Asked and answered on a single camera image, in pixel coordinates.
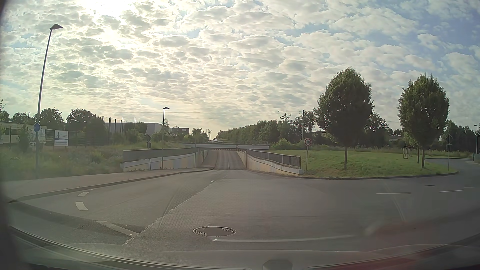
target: bridge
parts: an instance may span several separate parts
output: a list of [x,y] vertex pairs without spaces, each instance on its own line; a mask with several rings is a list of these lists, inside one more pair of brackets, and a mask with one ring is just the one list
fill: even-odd
[[268,150],[268,145],[235,145],[235,144],[185,144],[180,143],[180,145],[185,147],[197,147],[199,150]]

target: cloud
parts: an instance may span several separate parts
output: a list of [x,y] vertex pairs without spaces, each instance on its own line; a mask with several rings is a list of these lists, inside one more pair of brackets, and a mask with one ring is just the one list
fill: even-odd
[[168,105],[172,124],[218,131],[309,110],[352,66],[389,121],[397,121],[402,87],[427,72],[450,96],[450,118],[471,125],[480,113],[476,2],[12,2],[0,26],[1,98],[9,112],[36,110],[49,28],[58,23],[42,107],[65,114],[80,107],[159,122]]

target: lamp post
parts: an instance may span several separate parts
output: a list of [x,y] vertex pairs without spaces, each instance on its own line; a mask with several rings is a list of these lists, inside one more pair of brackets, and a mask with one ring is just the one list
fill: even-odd
[[477,128],[477,130],[475,131],[475,139],[477,140],[477,144],[475,146],[475,154],[478,154],[479,153],[479,126],[475,125],[475,127]]
[[170,109],[169,107],[165,107],[163,108],[163,120],[162,120],[162,149],[163,149],[163,145],[165,144],[163,142],[163,126],[165,125],[165,110],[168,110]]
[[163,108],[163,120],[162,120],[162,170],[163,170],[163,146],[165,142],[163,141],[163,126],[165,125],[165,110],[168,110],[169,107]]
[[[40,79],[40,91],[38,93],[38,109],[36,111],[36,122],[40,123],[40,101],[42,99],[42,86],[43,86],[43,75],[45,74],[45,64],[47,63],[47,53],[48,53],[48,46],[50,44],[50,38],[52,37],[52,31],[55,29],[62,28],[58,24],[54,24],[50,27],[50,35],[48,36],[47,42],[47,50],[45,51],[45,59],[43,60],[43,69],[42,69],[42,78]],[[38,141],[38,131],[36,131],[35,135],[35,179],[38,179],[38,152],[39,152],[39,141]]]

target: dashed line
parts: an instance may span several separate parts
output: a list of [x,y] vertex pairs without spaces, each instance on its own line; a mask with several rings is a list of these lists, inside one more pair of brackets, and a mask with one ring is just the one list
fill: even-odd
[[377,193],[377,194],[412,194],[411,192],[396,192],[396,193]]
[[131,237],[135,237],[135,236],[138,235],[138,233],[136,233],[136,232],[133,232],[133,231],[130,231],[130,230],[125,229],[125,228],[123,228],[123,227],[117,226],[117,225],[115,225],[115,224],[113,224],[113,223],[110,223],[110,222],[108,222],[108,221],[97,221],[97,223],[98,223],[98,224],[101,224],[101,225],[103,225],[103,226],[105,226],[105,227],[107,227],[107,228],[110,228],[110,229],[112,229],[112,230],[115,230],[115,231],[117,231],[117,232],[119,232],[119,233],[123,233],[123,234],[126,234],[126,235],[128,235],[128,236],[131,236]]
[[75,202],[75,205],[77,206],[77,208],[78,208],[79,210],[88,210],[88,208],[85,207],[84,202]]
[[459,189],[459,190],[445,190],[445,191],[439,191],[439,192],[454,192],[454,191],[464,191],[463,189]]
[[84,197],[85,195],[89,194],[90,191],[83,191],[82,193],[80,193],[79,195],[77,195],[77,197]]

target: asphalt road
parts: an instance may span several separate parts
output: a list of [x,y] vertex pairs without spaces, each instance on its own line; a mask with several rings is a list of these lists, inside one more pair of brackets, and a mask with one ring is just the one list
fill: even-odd
[[[450,243],[480,233],[480,214],[472,212],[480,206],[480,165],[466,160],[450,160],[458,175],[364,181],[240,170],[233,151],[217,151],[216,160],[211,171],[10,203],[10,222],[60,243],[156,251],[368,251]],[[202,226],[236,233],[193,232]]]

